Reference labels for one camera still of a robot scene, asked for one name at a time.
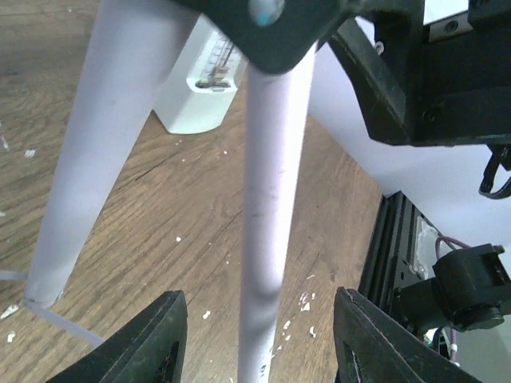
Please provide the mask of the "white metronome body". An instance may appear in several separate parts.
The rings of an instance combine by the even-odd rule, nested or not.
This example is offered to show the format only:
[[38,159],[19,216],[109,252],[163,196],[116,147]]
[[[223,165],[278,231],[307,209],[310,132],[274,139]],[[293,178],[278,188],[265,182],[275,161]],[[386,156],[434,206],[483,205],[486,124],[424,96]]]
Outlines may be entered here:
[[199,17],[153,108],[168,133],[194,135],[222,124],[247,67],[236,47],[228,66],[219,67],[229,43],[205,16]]

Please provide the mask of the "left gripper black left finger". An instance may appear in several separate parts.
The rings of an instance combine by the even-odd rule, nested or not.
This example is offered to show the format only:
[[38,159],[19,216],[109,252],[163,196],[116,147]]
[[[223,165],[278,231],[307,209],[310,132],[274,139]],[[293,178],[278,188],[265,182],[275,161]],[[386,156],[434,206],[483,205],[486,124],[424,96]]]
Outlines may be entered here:
[[166,291],[53,383],[180,382],[188,332],[184,292]]

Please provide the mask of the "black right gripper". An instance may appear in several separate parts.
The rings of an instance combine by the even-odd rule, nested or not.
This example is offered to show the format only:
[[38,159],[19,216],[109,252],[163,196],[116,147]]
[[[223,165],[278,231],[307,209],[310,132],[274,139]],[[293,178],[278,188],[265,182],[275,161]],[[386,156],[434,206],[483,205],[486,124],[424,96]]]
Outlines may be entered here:
[[471,1],[423,25],[379,15],[378,53],[346,20],[329,45],[351,81],[372,140],[410,146],[510,144],[510,3]]

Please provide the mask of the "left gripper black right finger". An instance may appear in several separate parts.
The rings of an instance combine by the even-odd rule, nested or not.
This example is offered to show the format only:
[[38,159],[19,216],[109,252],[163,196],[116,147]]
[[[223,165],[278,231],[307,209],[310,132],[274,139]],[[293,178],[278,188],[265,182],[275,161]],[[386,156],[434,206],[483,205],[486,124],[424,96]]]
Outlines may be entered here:
[[335,294],[336,382],[477,382],[435,353],[357,290]]

